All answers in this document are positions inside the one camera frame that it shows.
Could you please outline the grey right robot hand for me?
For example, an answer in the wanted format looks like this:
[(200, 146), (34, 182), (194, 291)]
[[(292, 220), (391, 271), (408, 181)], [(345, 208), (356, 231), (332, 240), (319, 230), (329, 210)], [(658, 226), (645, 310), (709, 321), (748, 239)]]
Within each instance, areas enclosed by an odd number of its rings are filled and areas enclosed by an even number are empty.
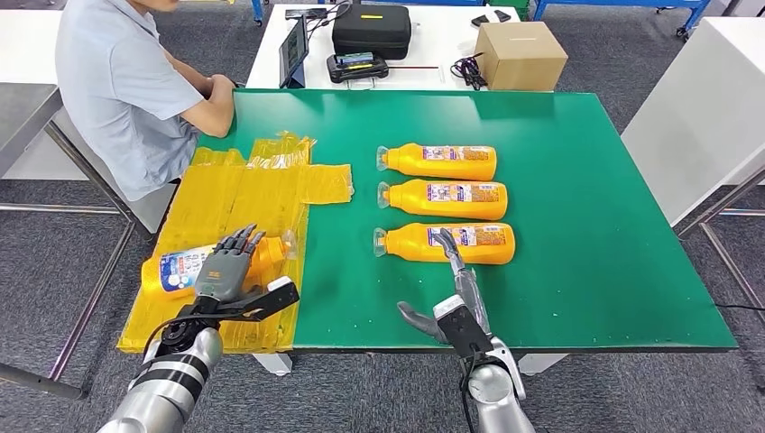
[[(477, 324), (488, 336), (492, 335), (485, 305), (478, 288), (475, 271), (465, 266), (465, 262), (457, 249), (457, 244), (452, 233), (445, 227), (439, 228), (433, 234), (436, 243), (443, 247), (444, 254), (448, 258), (455, 277), (455, 294), (462, 298), (468, 310), (473, 314)], [(419, 332), (433, 337), (441, 344), (447, 344), (446, 335), (440, 330), (435, 318), (427, 317), (415, 311), (412, 306), (399, 301), (397, 308), (403, 319)]]

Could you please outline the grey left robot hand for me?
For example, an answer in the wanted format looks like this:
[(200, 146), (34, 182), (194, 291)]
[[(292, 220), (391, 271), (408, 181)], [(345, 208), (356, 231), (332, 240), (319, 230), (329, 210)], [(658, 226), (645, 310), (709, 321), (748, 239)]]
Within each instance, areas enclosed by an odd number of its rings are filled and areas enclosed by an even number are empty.
[(250, 224), (226, 235), (202, 263), (194, 290), (197, 298), (208, 297), (220, 302), (239, 300), (253, 254), (264, 236)]

